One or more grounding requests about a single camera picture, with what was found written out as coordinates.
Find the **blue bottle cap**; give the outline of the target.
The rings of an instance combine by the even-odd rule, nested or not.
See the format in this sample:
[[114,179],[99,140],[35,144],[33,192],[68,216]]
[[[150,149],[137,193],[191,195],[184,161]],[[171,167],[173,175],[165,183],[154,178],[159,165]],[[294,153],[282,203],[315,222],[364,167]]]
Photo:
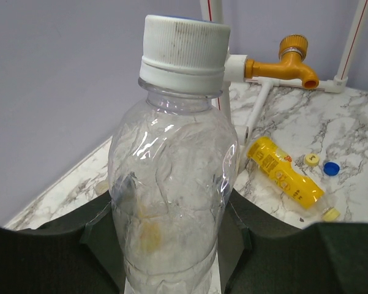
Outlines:
[[325,162],[323,164],[323,172],[328,176],[336,176],[340,172],[340,166],[335,162]]

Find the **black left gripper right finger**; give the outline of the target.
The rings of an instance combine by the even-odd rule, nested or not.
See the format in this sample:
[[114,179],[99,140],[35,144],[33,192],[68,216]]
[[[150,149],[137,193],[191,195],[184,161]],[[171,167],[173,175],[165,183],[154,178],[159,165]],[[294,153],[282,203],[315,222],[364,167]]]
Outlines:
[[224,293],[368,293],[368,224],[305,229],[231,194],[220,227]]

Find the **yellow bottle cap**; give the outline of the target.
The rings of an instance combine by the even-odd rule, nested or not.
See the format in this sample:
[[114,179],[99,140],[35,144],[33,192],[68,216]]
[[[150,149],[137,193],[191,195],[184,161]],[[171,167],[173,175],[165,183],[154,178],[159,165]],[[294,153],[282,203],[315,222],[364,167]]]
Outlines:
[[310,153],[304,157],[304,163],[310,167],[315,167],[320,163],[320,157],[318,154]]

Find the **small clear bottle white cap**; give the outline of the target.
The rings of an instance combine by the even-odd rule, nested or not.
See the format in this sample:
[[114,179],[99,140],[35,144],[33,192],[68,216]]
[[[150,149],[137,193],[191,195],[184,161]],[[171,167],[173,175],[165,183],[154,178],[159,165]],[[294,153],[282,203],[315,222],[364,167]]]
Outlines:
[[207,293],[237,177],[236,131],[210,95],[139,85],[108,155],[113,221],[135,293]]

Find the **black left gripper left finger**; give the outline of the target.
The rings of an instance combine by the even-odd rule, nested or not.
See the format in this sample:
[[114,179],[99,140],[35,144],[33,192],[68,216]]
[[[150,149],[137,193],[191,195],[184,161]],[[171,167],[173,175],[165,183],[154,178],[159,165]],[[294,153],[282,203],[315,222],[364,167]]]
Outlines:
[[108,192],[37,229],[0,227],[0,293],[123,293]]

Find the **white ribbed bottle cap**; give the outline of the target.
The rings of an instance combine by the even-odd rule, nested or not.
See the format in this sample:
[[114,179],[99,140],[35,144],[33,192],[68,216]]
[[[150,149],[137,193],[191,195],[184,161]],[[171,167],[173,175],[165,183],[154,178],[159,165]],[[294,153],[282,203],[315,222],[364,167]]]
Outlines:
[[222,90],[230,27],[147,15],[140,78],[174,92],[214,96]]

